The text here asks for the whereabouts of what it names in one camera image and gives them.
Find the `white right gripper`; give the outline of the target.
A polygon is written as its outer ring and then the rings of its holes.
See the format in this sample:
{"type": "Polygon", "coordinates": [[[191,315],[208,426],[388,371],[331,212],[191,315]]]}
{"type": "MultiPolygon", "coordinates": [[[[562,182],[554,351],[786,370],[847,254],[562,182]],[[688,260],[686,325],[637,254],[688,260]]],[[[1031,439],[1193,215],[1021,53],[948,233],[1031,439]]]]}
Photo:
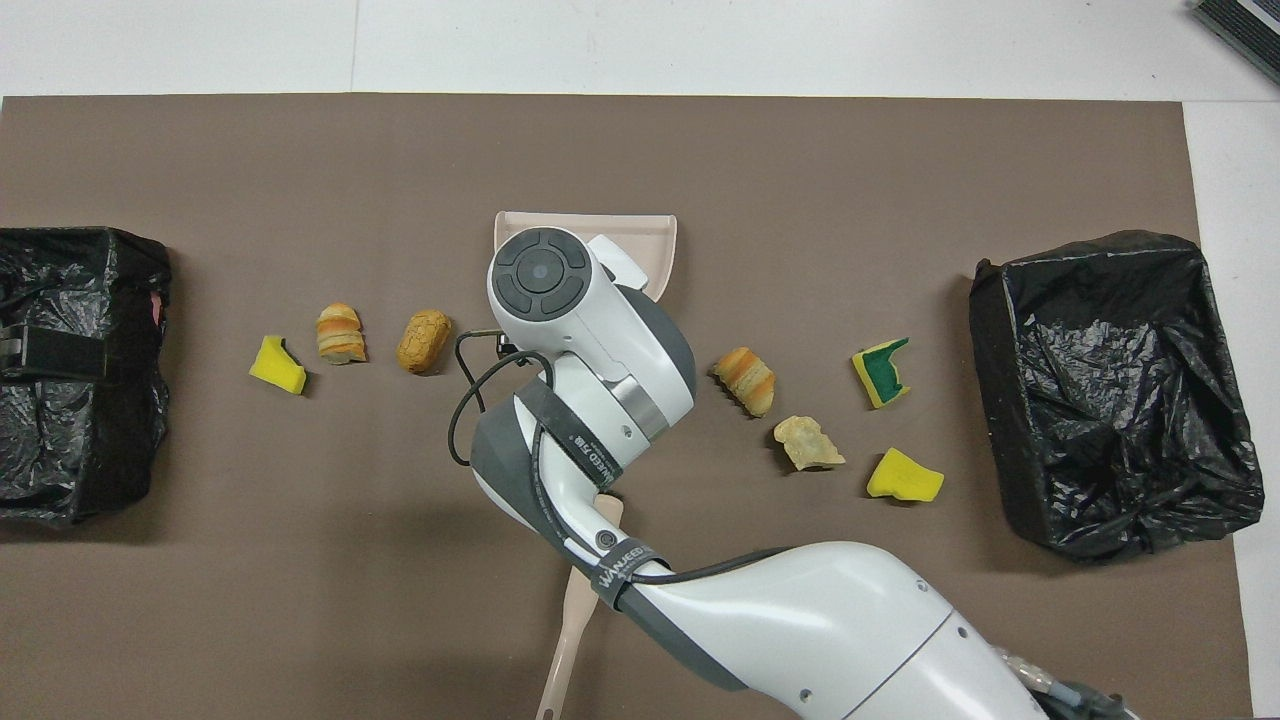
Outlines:
{"type": "MultiPolygon", "coordinates": [[[[588,241],[588,247],[594,252],[596,260],[611,273],[614,284],[645,293],[650,281],[649,275],[612,238],[605,234],[595,234],[588,241]]],[[[508,357],[516,352],[518,352],[518,347],[509,338],[495,340],[495,356],[498,359],[508,357]]]]}

